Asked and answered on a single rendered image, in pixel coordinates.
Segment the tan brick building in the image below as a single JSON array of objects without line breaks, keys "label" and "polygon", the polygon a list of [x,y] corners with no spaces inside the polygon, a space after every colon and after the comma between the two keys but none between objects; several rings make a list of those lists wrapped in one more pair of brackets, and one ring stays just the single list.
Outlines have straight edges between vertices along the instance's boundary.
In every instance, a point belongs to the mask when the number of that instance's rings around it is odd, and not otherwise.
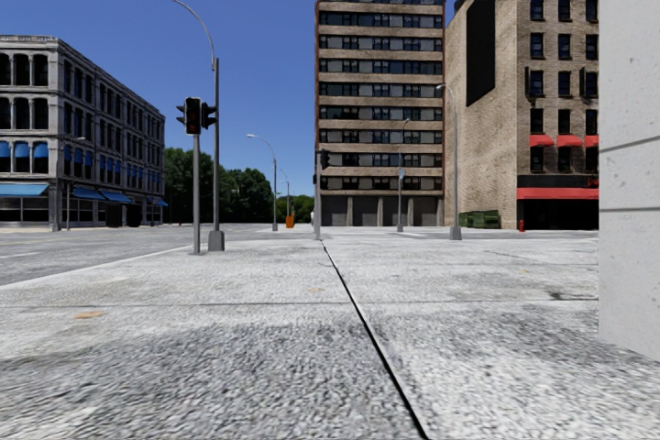
[{"label": "tan brick building", "polygon": [[459,213],[498,210],[504,229],[598,227],[599,21],[599,0],[455,0],[444,81]]}]

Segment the grey stone building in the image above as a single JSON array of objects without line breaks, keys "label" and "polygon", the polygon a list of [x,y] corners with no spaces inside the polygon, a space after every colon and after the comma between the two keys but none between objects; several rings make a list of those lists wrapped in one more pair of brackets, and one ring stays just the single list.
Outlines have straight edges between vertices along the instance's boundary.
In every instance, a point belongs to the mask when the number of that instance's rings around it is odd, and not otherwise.
[{"label": "grey stone building", "polygon": [[159,225],[164,128],[64,41],[0,35],[0,227]]}]

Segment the traffic light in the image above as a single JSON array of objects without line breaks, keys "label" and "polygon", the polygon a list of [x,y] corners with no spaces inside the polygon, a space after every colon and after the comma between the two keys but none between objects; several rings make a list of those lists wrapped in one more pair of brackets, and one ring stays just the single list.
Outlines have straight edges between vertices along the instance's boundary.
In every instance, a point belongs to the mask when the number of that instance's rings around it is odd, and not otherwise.
[{"label": "traffic light", "polygon": [[192,252],[201,253],[201,191],[200,191],[200,136],[202,131],[202,104],[199,97],[186,97],[177,107],[182,116],[177,119],[184,124],[185,133],[192,136]]},{"label": "traffic light", "polygon": [[322,225],[322,171],[329,166],[329,152],[326,149],[319,149],[314,154],[315,168],[314,168],[314,207],[313,207],[313,233],[314,239],[320,240],[321,225]]}]

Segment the sign on a post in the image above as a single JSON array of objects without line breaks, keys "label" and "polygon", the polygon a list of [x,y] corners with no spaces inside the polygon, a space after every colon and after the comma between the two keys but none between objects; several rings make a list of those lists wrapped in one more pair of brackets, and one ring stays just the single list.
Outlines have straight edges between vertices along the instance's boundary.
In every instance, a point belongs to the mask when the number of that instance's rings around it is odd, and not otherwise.
[{"label": "sign on a post", "polygon": [[403,180],[403,159],[402,159],[402,145],[405,140],[405,128],[406,126],[411,122],[411,118],[405,118],[402,121],[402,126],[401,126],[401,141],[400,145],[398,146],[398,184],[397,184],[397,225],[396,225],[396,231],[398,233],[403,232],[403,224],[402,224],[402,180]]}]

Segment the trees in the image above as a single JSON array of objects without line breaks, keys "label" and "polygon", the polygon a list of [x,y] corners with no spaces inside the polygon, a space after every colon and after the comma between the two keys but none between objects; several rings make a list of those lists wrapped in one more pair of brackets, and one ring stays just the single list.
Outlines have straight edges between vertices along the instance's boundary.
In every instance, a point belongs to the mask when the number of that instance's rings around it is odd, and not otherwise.
[{"label": "trees", "polygon": [[[166,223],[193,220],[193,153],[182,148],[164,151],[165,185],[163,208]],[[272,182],[257,169],[220,171],[220,221],[222,223],[270,223],[272,221]],[[286,184],[277,180],[277,220],[286,217]],[[290,189],[291,215],[297,223],[308,223],[314,198]]]}]

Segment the pale concrete building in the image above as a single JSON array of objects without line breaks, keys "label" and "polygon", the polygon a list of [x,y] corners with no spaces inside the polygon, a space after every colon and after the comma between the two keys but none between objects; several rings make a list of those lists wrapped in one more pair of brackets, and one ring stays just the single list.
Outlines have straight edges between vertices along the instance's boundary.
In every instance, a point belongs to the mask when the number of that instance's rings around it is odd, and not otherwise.
[{"label": "pale concrete building", "polygon": [[660,0],[599,18],[599,332],[660,361]]}]

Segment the dark green bin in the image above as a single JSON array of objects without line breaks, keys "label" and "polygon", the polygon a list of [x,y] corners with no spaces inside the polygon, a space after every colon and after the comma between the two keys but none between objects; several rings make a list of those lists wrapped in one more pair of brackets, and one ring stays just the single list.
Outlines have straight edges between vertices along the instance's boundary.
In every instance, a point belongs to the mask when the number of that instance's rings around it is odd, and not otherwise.
[{"label": "dark green bin", "polygon": [[468,228],[501,228],[501,217],[498,210],[461,212],[458,214],[458,222],[460,226]]}]

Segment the brown banded tower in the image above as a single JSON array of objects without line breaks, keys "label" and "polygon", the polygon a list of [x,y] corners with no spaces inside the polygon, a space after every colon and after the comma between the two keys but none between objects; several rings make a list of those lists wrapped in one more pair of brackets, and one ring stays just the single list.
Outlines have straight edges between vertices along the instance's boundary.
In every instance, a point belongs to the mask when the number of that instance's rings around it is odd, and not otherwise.
[{"label": "brown banded tower", "polygon": [[322,226],[444,222],[446,0],[316,0],[315,152]]}]

